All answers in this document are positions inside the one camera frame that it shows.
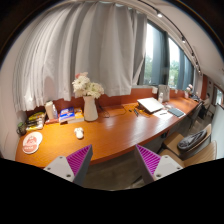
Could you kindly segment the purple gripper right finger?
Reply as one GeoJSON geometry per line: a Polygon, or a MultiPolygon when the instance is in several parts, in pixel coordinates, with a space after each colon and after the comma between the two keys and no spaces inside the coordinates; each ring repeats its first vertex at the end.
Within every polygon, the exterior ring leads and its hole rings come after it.
{"type": "Polygon", "coordinates": [[[152,183],[182,169],[169,155],[160,156],[151,150],[136,145],[135,157],[145,184],[152,183]]]}

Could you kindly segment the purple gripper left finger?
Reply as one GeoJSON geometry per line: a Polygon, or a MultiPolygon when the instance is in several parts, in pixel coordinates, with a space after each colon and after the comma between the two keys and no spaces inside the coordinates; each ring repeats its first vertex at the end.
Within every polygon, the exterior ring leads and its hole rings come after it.
{"type": "Polygon", "coordinates": [[[85,146],[69,156],[58,156],[44,170],[81,186],[93,155],[92,145],[85,146]]]}

